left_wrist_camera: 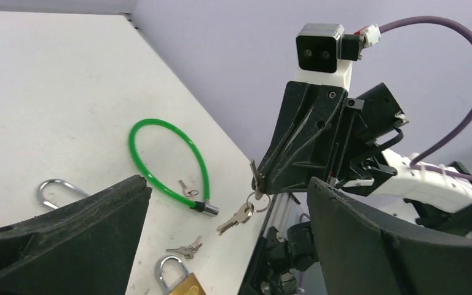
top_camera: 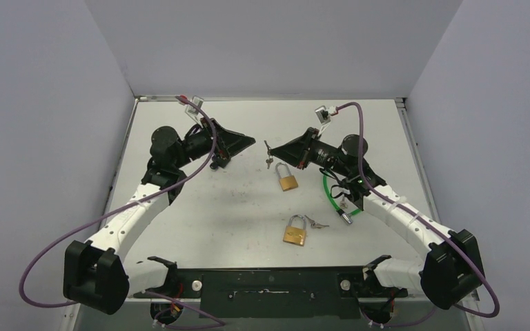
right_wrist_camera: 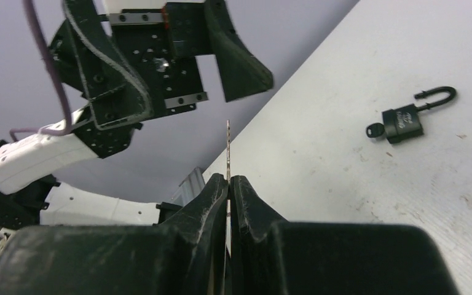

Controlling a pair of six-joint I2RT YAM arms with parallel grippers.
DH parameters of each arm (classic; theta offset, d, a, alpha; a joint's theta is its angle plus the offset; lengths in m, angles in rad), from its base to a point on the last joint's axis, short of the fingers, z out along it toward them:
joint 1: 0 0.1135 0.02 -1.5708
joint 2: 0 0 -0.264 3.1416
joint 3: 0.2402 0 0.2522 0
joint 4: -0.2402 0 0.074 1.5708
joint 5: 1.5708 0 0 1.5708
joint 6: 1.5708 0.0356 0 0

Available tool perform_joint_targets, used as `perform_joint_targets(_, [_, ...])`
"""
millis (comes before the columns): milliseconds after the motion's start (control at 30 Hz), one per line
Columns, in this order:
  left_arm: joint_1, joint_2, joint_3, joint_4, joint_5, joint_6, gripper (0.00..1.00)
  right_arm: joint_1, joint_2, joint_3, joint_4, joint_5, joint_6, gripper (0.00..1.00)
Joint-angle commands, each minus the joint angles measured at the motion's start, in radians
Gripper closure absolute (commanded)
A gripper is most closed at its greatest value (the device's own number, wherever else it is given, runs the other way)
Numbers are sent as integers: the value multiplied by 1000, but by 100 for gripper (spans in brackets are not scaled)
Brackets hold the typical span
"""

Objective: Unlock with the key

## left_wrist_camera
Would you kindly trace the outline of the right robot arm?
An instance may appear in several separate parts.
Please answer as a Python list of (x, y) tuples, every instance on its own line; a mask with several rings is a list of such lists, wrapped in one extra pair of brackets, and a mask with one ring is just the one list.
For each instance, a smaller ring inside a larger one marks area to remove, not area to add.
[(465, 167), (419, 163), (392, 147), (403, 138), (403, 111), (379, 84), (357, 98), (346, 89), (287, 83), (270, 146), (252, 164), (258, 194), (307, 192), (312, 178), (350, 194), (395, 195), (410, 203), (418, 225), (472, 232), (472, 179)]

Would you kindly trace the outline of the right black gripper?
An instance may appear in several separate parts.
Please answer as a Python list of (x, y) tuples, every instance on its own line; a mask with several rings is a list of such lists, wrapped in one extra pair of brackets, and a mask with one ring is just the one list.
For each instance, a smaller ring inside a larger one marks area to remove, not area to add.
[(364, 107), (364, 100), (347, 96), (337, 86), (286, 84), (270, 146), (258, 166), (259, 192), (306, 192), (310, 179), (330, 168), (333, 142), (329, 184), (337, 184), (355, 118)]

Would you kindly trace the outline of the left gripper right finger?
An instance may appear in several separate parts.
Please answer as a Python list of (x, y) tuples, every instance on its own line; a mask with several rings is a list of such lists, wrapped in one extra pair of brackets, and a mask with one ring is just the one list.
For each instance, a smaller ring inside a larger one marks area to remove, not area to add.
[(472, 294), (472, 239), (420, 227), (310, 180), (328, 294)]

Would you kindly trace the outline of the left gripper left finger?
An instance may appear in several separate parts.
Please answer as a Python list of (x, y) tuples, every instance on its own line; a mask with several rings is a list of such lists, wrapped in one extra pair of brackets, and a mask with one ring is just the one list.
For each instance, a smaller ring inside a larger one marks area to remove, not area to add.
[(0, 228), (0, 294), (124, 294), (151, 188), (131, 176)]

